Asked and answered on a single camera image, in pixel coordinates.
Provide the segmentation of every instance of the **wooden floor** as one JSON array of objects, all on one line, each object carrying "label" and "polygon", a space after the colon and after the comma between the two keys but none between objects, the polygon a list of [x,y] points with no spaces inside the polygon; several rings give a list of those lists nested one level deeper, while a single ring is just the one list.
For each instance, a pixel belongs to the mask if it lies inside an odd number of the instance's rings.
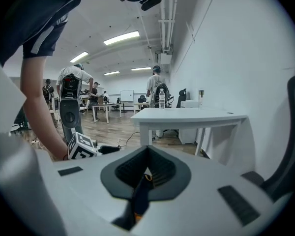
[{"label": "wooden floor", "polygon": [[[91,139],[97,140],[98,143],[105,143],[112,146],[117,146],[118,141],[120,146],[124,146],[130,136],[137,132],[129,139],[125,148],[140,146],[139,127],[133,125],[133,121],[130,119],[132,116],[133,111],[121,113],[121,118],[119,117],[119,111],[112,111],[109,124],[107,124],[106,115],[103,110],[98,111],[99,122],[94,122],[91,111],[89,111],[82,115],[83,132],[85,135],[91,137]],[[57,131],[63,137],[61,124]],[[23,131],[21,136],[28,142],[31,142],[35,138],[35,134],[31,130]],[[153,141],[153,144],[165,148],[173,148],[189,154],[194,154],[196,150],[196,145],[182,145],[174,131],[165,132],[163,138],[156,139]]]}]

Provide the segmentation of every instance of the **ceiling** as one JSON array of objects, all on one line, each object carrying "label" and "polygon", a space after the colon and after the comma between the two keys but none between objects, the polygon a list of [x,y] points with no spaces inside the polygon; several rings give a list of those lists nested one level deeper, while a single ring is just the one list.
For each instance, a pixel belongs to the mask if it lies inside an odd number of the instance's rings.
[{"label": "ceiling", "polygon": [[[59,38],[56,50],[49,57],[46,69],[58,72],[72,65],[70,60],[86,51],[89,53],[81,62],[86,71],[103,75],[120,71],[120,75],[133,73],[132,68],[153,66],[151,51],[161,49],[159,12],[157,5],[149,11],[142,11],[137,2],[119,0],[82,0],[81,4],[69,13],[68,23]],[[103,41],[112,37],[139,31],[140,37],[106,46]],[[7,62],[7,69],[20,67],[22,48]]]}]

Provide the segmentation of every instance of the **white stripe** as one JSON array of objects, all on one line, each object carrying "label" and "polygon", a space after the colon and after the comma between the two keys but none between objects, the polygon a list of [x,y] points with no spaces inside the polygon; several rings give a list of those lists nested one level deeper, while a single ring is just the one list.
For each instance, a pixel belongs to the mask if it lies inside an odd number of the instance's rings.
[{"label": "white stripe", "polygon": [[34,43],[31,49],[31,53],[38,54],[41,44],[44,42],[46,37],[48,37],[48,35],[53,31],[53,29],[54,29],[54,26],[50,26],[47,30],[43,31],[40,34],[40,36],[37,38],[36,42]]}]

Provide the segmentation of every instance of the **water bottle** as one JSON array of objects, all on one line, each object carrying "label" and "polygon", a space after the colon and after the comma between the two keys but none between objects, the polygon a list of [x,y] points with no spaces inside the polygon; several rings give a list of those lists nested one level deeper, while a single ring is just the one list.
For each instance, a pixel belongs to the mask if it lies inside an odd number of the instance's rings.
[{"label": "water bottle", "polygon": [[161,92],[159,93],[159,109],[165,108],[165,93],[164,89],[161,88]]}]

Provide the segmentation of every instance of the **backpack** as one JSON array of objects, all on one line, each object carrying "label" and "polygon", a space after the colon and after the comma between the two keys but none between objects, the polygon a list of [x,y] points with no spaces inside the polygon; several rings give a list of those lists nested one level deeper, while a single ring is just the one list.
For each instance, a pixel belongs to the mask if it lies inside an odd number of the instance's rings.
[{"label": "backpack", "polygon": [[51,88],[51,85],[48,85],[48,87],[47,86],[43,87],[43,95],[46,101],[50,101],[49,88]]}]

